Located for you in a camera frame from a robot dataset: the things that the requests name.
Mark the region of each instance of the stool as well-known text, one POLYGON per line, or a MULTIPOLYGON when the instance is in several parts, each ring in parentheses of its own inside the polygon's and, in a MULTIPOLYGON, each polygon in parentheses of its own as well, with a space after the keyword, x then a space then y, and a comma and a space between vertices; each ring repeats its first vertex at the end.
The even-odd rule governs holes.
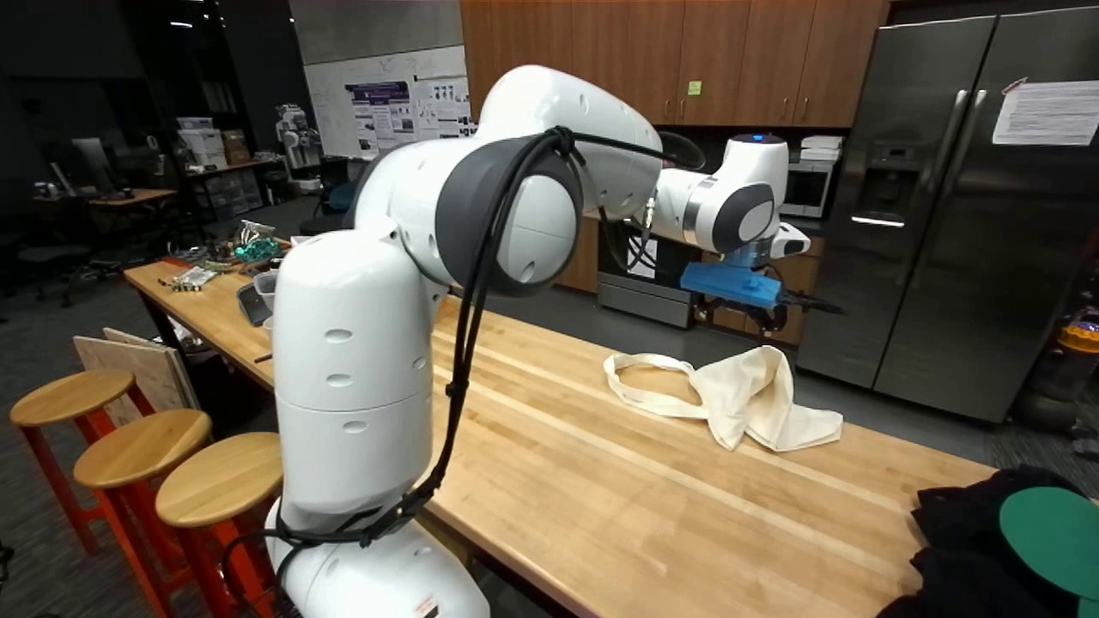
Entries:
POLYGON ((97 444, 100 436, 113 433, 113 420, 108 416, 108 404, 122 394, 126 394, 141 416, 151 416, 151 404, 141 394, 137 379, 132 371, 78 371, 11 404, 11 421, 24 433, 50 488, 63 503, 63 512, 87 552, 97 549, 91 522, 103 514, 100 509, 78 509, 72 483, 60 466, 60 459, 51 456, 40 430, 72 420, 83 438, 97 444))
POLYGON ((181 466, 158 490, 158 514, 178 536, 178 545, 203 586, 210 614, 242 611, 250 600, 255 614, 275 614, 275 572, 258 541, 243 536, 264 527, 261 509, 283 483, 283 454, 275 433, 242 433, 220 438, 181 466), (229 569, 220 572, 220 552, 242 538, 243 552, 229 552, 229 569))
POLYGON ((72 476, 97 490, 103 517, 155 614, 171 614, 170 595, 189 584, 189 569, 171 541, 171 532, 155 514, 151 483, 197 454, 208 436, 208 413, 166 410, 113 430, 72 466, 72 476))

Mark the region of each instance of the bag handle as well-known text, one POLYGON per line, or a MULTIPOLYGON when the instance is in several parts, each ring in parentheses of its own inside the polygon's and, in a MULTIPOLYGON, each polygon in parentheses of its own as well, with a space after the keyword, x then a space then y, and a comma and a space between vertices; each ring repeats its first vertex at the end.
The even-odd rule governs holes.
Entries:
POLYGON ((604 361, 604 379, 609 389, 633 410, 648 413, 648 416, 662 416, 662 420, 712 420, 712 413, 706 404, 692 404, 684 397, 662 394, 662 392, 646 392, 646 389, 633 389, 627 386, 619 375, 628 369, 660 369, 660 371, 680 371, 680 375, 695 375, 695 369, 688 361, 676 356, 662 356, 662 353, 612 353, 604 361))

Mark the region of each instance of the whiteboard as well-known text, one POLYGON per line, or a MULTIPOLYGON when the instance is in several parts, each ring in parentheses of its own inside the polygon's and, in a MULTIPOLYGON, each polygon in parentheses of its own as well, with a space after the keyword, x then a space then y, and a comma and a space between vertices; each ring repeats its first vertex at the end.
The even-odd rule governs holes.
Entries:
POLYGON ((305 83, 327 156, 377 157, 474 132, 462 46, 305 64, 305 83))

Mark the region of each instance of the computer monitor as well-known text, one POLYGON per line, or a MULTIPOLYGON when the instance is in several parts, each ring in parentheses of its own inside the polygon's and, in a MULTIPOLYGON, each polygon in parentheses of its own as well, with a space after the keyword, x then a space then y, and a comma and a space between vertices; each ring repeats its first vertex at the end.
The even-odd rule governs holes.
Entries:
POLYGON ((93 181, 100 197, 117 197, 124 188, 113 178, 113 168, 100 137, 72 137, 68 143, 78 151, 78 160, 83 160, 78 178, 93 181))

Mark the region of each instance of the refrigerator door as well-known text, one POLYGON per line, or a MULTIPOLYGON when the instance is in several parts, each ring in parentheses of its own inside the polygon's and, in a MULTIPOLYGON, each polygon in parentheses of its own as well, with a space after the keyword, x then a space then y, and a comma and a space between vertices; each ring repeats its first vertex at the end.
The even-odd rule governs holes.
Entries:
POLYGON ((995 17, 880 26, 797 369, 868 389, 995 17))
POLYGON ((1099 8, 1005 14, 875 389, 1002 421, 1099 227, 1099 147, 994 143, 1019 83, 1099 79, 1099 8))

